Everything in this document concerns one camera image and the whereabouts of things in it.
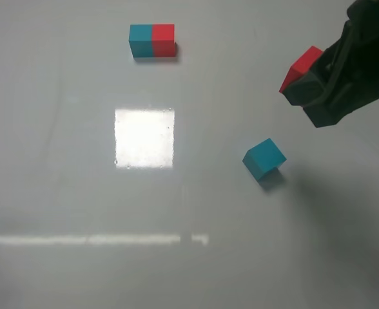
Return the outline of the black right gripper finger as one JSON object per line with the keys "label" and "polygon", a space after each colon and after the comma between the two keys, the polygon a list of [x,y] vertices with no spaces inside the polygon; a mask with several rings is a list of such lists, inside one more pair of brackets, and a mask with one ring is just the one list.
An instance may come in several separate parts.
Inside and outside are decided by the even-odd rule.
{"label": "black right gripper finger", "polygon": [[303,110],[317,128],[333,126],[365,103],[365,88],[356,83],[339,84],[305,105]]}
{"label": "black right gripper finger", "polygon": [[308,48],[289,68],[282,94],[292,106],[306,106],[320,97],[325,105],[344,104],[339,59],[343,48]]}

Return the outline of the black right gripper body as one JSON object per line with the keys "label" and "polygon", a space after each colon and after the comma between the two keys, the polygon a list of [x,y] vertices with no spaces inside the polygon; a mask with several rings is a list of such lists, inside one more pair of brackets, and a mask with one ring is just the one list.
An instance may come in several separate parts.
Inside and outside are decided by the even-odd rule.
{"label": "black right gripper body", "polygon": [[358,109],[379,99],[379,1],[355,1],[331,46],[325,105]]}

